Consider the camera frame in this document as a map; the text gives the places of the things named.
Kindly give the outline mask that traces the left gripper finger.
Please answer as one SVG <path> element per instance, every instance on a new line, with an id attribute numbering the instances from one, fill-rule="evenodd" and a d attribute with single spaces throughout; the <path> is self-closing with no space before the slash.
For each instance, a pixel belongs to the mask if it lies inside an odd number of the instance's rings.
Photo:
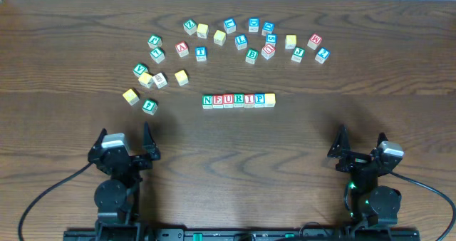
<path id="1" fill-rule="evenodd" d="M 100 135 L 98 136 L 96 142 L 94 143 L 93 145 L 93 151 L 95 152 L 100 152 L 100 151 L 103 151 L 103 139 L 104 137 L 107 135 L 107 130 L 106 129 L 102 129 L 102 131 L 100 132 Z"/>
<path id="2" fill-rule="evenodd" d="M 148 122 L 144 122 L 142 147 L 149 155 L 159 155 L 159 148 L 152 138 Z"/>

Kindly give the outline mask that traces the green N block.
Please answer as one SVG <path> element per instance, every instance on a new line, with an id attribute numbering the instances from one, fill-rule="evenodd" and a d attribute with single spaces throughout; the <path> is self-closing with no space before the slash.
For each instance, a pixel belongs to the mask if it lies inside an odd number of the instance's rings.
<path id="1" fill-rule="evenodd" d="M 213 95 L 203 95 L 202 96 L 202 108 L 203 109 L 213 109 Z"/>

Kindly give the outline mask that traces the red E block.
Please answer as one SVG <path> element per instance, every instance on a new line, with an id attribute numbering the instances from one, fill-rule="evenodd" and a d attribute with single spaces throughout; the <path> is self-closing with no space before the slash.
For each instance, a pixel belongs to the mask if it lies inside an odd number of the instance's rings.
<path id="1" fill-rule="evenodd" d="M 213 95 L 212 96 L 212 107 L 213 109 L 223 108 L 223 95 Z"/>

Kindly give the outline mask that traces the yellow S block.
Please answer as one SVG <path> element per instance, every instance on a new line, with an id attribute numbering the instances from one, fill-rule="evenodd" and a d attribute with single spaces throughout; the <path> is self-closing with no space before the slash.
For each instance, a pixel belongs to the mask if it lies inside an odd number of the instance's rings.
<path id="1" fill-rule="evenodd" d="M 276 95 L 274 93 L 264 94 L 265 107 L 273 108 L 276 105 Z"/>

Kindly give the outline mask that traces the blue P block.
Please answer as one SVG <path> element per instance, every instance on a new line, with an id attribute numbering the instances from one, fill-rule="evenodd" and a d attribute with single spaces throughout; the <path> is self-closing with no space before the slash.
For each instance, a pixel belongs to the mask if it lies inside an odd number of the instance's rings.
<path id="1" fill-rule="evenodd" d="M 255 108 L 263 108 L 265 106 L 265 94 L 264 93 L 256 93 L 254 95 L 254 107 Z"/>

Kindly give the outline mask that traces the green R block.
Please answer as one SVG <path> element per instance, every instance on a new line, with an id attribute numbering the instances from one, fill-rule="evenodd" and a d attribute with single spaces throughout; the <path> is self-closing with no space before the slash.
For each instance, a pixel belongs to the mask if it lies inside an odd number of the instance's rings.
<path id="1" fill-rule="evenodd" d="M 243 93 L 235 93 L 234 94 L 233 106 L 235 108 L 243 108 L 244 107 L 244 94 Z"/>

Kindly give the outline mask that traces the red I block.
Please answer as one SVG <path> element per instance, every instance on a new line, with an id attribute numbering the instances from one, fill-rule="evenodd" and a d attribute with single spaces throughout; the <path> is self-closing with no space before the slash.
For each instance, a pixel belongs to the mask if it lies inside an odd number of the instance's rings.
<path id="1" fill-rule="evenodd" d="M 244 95 L 244 107 L 253 108 L 255 105 L 254 94 L 245 94 Z"/>

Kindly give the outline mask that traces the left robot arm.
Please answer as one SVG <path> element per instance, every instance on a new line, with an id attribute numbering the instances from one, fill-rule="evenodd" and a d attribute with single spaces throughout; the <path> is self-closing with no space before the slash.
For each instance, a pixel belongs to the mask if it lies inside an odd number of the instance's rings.
<path id="1" fill-rule="evenodd" d="M 88 162 L 110 177 L 94 194 L 98 208 L 95 222 L 96 240 L 154 240 L 154 231 L 140 222 L 140 172 L 152 169 L 152 162 L 161 157 L 152 138 L 150 127 L 144 124 L 143 154 L 131 155 L 123 133 L 108 134 L 103 129 L 88 152 Z"/>

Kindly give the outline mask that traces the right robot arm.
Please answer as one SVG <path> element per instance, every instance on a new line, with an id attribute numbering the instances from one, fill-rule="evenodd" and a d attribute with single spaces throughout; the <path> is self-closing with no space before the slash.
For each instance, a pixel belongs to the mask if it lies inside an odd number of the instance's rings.
<path id="1" fill-rule="evenodd" d="M 405 152 L 401 145 L 389 141 L 380 133 L 377 146 L 369 154 L 351 150 L 348 130 L 341 125 L 328 151 L 329 158 L 338 163 L 335 169 L 348 173 L 344 203 L 351 214 L 351 225 L 344 228 L 346 235 L 360 237 L 362 231 L 386 231 L 391 238 L 390 226 L 398 223 L 398 211 L 402 195 L 400 191 L 379 185 L 378 179 L 392 171 L 403 159 Z"/>

